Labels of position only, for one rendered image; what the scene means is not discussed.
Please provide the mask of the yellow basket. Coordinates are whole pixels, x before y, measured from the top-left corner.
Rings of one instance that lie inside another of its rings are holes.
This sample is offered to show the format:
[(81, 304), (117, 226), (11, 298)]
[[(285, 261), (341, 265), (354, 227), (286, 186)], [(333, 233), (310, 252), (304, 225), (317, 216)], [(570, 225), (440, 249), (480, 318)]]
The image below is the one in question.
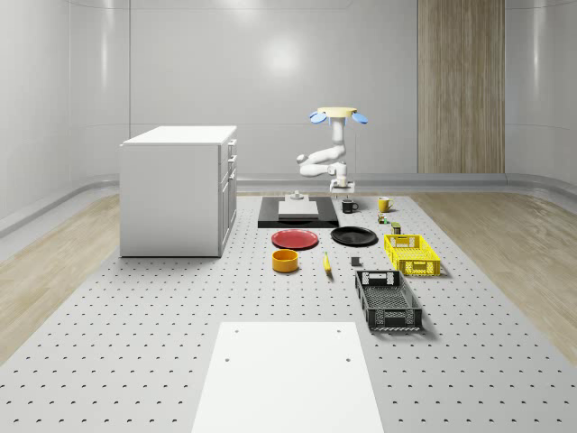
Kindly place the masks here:
[(384, 249), (405, 275), (440, 274), (440, 258), (422, 235), (385, 235)]

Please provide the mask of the black plate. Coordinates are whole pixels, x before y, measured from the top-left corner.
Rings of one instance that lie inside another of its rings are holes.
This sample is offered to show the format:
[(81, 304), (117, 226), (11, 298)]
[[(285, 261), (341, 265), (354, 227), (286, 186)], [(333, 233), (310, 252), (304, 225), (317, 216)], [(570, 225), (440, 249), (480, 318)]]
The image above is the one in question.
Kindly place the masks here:
[(377, 235), (370, 229), (359, 226), (341, 226), (331, 232), (338, 244), (351, 247), (371, 246), (378, 242)]

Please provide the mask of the black stove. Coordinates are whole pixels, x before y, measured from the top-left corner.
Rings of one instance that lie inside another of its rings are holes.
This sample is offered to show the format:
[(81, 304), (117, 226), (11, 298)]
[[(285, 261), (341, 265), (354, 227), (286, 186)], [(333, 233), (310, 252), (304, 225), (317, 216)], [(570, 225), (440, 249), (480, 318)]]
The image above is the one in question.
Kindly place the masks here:
[(311, 202), (316, 202), (318, 218), (289, 219), (279, 217), (279, 203), (282, 197), (263, 197), (261, 210), (258, 218), (259, 228), (337, 228), (338, 216), (334, 209), (334, 203), (330, 197), (310, 197)]

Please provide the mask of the yellow bowl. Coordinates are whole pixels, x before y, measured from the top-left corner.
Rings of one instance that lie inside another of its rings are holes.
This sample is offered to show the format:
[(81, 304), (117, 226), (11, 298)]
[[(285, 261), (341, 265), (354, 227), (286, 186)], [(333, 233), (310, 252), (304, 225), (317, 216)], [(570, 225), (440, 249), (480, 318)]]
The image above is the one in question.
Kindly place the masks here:
[(272, 268), (275, 272), (294, 272), (298, 268), (298, 253), (290, 249), (275, 251), (272, 254)]

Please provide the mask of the red plate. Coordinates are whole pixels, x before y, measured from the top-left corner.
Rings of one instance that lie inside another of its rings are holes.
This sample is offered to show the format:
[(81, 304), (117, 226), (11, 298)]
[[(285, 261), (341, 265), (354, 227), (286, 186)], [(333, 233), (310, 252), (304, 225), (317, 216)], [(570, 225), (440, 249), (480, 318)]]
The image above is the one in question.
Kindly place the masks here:
[(306, 250), (318, 244), (318, 236), (308, 230), (286, 229), (274, 233), (271, 241), (281, 249)]

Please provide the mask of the dark grey basket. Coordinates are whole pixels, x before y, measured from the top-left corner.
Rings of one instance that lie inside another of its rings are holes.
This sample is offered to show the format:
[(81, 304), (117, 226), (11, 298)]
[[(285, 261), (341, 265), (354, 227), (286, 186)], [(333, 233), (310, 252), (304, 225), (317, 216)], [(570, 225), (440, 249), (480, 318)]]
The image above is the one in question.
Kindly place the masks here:
[(401, 272), (357, 271), (355, 285), (370, 328), (422, 327), (422, 307)]

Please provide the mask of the white cabinet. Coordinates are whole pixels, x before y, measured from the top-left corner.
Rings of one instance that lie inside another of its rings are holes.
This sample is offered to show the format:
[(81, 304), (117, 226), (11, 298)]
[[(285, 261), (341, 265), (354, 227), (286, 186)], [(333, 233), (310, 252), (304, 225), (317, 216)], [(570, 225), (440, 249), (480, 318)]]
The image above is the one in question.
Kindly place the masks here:
[(120, 254), (219, 257), (236, 213), (234, 125), (159, 126), (120, 147)]

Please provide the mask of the drone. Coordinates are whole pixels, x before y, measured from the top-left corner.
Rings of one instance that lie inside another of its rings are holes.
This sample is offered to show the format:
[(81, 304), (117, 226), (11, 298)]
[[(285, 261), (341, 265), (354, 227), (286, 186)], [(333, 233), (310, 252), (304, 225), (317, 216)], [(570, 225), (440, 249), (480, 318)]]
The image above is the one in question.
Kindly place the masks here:
[(355, 122), (360, 124), (367, 124), (366, 116), (357, 112), (356, 108), (352, 107), (320, 107), (314, 113), (311, 113), (309, 118), (313, 124), (320, 124), (327, 118), (348, 118), (351, 117)]

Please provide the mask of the white board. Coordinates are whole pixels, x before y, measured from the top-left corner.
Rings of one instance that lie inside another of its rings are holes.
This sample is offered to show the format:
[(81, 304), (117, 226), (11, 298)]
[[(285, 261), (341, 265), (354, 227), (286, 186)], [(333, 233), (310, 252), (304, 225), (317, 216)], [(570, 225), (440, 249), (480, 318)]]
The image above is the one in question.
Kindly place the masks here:
[(192, 433), (383, 433), (357, 327), (222, 323)]

